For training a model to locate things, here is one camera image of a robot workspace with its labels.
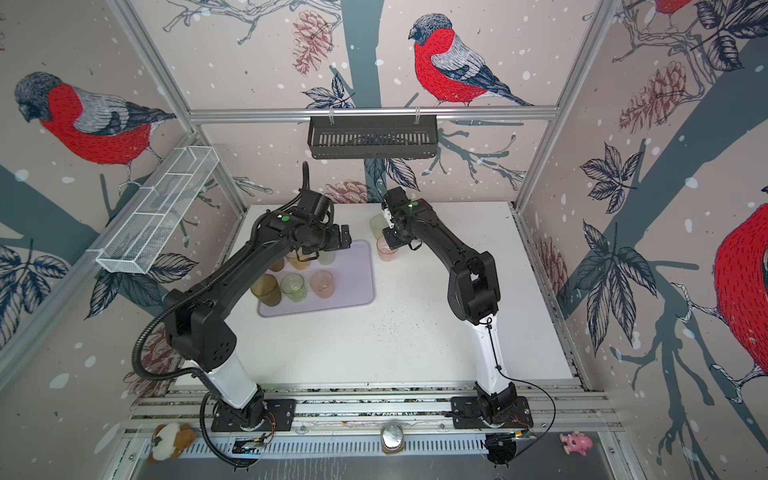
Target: pink toy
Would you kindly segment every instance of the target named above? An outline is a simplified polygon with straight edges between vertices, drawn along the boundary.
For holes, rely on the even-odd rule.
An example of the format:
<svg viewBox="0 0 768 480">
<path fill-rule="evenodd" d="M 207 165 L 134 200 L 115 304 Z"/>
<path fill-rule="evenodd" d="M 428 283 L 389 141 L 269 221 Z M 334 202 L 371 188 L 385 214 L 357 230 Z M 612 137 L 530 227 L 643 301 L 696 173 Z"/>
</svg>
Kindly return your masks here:
<svg viewBox="0 0 768 480">
<path fill-rule="evenodd" d="M 563 450 L 569 455 L 571 452 L 581 453 L 587 456 L 587 450 L 592 448 L 592 440 L 581 432 L 573 432 L 570 435 L 560 434 L 560 441 L 564 442 Z"/>
</svg>

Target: metal rail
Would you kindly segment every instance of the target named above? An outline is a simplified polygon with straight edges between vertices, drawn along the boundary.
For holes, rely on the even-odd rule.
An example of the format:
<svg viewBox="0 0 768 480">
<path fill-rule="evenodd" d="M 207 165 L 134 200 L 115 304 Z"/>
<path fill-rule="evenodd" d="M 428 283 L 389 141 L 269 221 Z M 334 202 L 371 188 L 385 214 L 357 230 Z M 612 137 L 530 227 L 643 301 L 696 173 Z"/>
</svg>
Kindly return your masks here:
<svg viewBox="0 0 768 480">
<path fill-rule="evenodd" d="M 409 108 L 342 108 L 333 109 L 334 117 L 360 117 L 371 115 L 437 115 L 438 120 L 554 120 L 558 108 L 541 107 L 409 107 Z M 328 108 L 262 108 L 253 110 L 192 110 L 189 118 L 195 125 L 205 124 L 257 124 L 296 123 L 310 121 L 311 117 L 330 116 Z"/>
</svg>

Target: tray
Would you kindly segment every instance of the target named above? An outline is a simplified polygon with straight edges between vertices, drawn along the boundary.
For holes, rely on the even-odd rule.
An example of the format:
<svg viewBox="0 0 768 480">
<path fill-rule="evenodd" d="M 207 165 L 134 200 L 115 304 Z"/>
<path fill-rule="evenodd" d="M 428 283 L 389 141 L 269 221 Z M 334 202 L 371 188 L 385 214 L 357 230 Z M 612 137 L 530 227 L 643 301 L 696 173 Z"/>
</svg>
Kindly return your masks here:
<svg viewBox="0 0 768 480">
<path fill-rule="evenodd" d="M 317 270 L 328 270 L 333 275 L 335 291 L 329 299 L 315 295 L 310 287 L 310 277 Z M 257 312 L 263 317 L 285 316 L 296 313 L 317 312 L 346 308 L 349 306 L 368 305 L 376 292 L 373 288 L 373 268 L 371 264 L 371 246 L 365 240 L 354 240 L 347 250 L 338 250 L 336 259 L 330 265 L 321 265 L 312 260 L 306 270 L 297 271 L 286 260 L 286 266 L 280 272 L 267 271 L 280 282 L 288 273 L 299 273 L 306 282 L 306 298 L 302 302 L 292 302 L 283 295 L 276 306 L 259 302 Z"/>
</svg>

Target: pink glass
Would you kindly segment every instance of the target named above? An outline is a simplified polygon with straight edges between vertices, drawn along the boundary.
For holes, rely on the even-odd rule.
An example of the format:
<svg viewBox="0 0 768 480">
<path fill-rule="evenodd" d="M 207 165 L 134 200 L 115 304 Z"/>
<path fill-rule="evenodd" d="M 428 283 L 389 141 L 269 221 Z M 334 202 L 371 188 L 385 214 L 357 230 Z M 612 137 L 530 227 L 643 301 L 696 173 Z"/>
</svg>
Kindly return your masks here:
<svg viewBox="0 0 768 480">
<path fill-rule="evenodd" d="M 397 252 L 397 249 L 395 248 L 393 250 L 389 248 L 389 245 L 387 245 L 384 236 L 381 236 L 376 241 L 376 249 L 379 251 L 379 258 L 382 259 L 383 262 L 391 262 L 395 259 L 395 253 Z"/>
<path fill-rule="evenodd" d="M 310 277 L 312 291 L 322 299 L 330 298 L 335 289 L 333 275 L 328 270 L 317 270 Z"/>
</svg>

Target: clear glass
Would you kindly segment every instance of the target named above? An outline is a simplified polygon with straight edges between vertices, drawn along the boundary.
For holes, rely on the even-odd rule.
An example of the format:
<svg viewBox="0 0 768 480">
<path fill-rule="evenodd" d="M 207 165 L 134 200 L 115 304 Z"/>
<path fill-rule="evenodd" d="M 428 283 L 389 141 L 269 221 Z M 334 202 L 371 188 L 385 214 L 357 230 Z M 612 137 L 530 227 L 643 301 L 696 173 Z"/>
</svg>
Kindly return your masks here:
<svg viewBox="0 0 768 480">
<path fill-rule="evenodd" d="M 286 259 L 281 258 L 280 260 L 276 261 L 272 264 L 270 267 L 270 270 L 273 272 L 279 272 L 286 266 Z"/>
<path fill-rule="evenodd" d="M 389 228 L 389 223 L 386 223 L 386 218 L 384 218 L 384 215 L 382 214 L 378 214 L 372 218 L 369 222 L 369 225 L 371 226 L 371 233 L 373 233 L 373 238 L 377 240 L 384 234 L 382 230 Z"/>
<path fill-rule="evenodd" d="M 330 298 L 336 289 L 333 285 L 333 275 L 328 270 L 317 270 L 310 277 L 312 291 L 322 299 Z"/>
<path fill-rule="evenodd" d="M 288 263 L 290 263 L 291 266 L 296 270 L 306 270 L 310 268 L 310 263 L 312 263 L 312 261 L 309 261 L 309 262 L 299 261 L 300 259 L 304 260 L 306 258 L 310 258 L 310 255 L 301 255 L 300 257 L 298 255 L 299 255 L 299 252 L 296 252 L 296 251 L 288 253 L 286 255 L 286 258 L 288 259 Z"/>
<path fill-rule="evenodd" d="M 382 259 L 382 261 L 391 262 L 395 259 L 397 249 L 395 248 L 393 250 L 389 248 L 383 235 L 376 241 L 376 249 L 379 251 L 379 258 Z"/>
<path fill-rule="evenodd" d="M 306 284 L 304 277 L 298 273 L 289 273 L 280 281 L 280 290 L 293 302 L 300 302 L 306 298 Z"/>
<path fill-rule="evenodd" d="M 330 265 L 336 259 L 336 252 L 320 251 L 317 254 L 317 262 L 320 265 Z"/>
<path fill-rule="evenodd" d="M 267 306 L 275 306 L 283 299 L 280 289 L 277 288 L 277 278 L 268 273 L 256 280 L 256 283 L 251 286 L 250 292 Z"/>
</svg>

